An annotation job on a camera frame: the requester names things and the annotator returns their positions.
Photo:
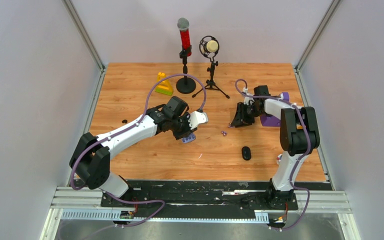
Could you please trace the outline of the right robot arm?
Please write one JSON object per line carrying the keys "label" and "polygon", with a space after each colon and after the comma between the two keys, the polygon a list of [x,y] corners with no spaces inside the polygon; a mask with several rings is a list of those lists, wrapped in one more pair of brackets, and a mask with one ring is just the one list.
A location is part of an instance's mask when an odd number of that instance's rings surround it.
{"label": "right robot arm", "polygon": [[239,102],[230,126],[240,128],[251,126],[256,118],[262,122],[276,120],[279,127],[279,141],[283,153],[275,175],[270,179],[266,191],[266,204],[278,209],[292,199],[297,174],[309,154],[319,147],[320,135],[316,111],[313,107],[303,107],[290,102],[288,93],[277,96],[269,93],[266,85],[239,90],[244,100]]}

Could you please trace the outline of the lavender earbud charging case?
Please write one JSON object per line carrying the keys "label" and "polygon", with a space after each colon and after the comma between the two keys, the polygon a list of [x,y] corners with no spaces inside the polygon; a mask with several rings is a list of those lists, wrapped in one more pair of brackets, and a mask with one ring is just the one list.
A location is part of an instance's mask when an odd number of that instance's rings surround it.
{"label": "lavender earbud charging case", "polygon": [[191,143],[195,140],[196,140],[196,135],[194,133],[191,133],[190,135],[183,137],[181,139],[182,143],[184,143],[184,144]]}

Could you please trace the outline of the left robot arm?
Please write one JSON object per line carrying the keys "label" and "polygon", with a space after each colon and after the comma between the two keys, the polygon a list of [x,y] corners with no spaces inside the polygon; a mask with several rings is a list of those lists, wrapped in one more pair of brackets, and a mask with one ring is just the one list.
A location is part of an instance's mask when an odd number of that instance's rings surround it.
{"label": "left robot arm", "polygon": [[120,206],[129,206],[133,193],[128,183],[110,171],[111,160],[132,145],[171,131],[176,140],[187,138],[197,130],[196,113],[177,96],[168,103],[147,109],[134,121],[97,136],[87,132],[81,136],[70,159],[72,175],[77,175],[89,189],[112,194]]}

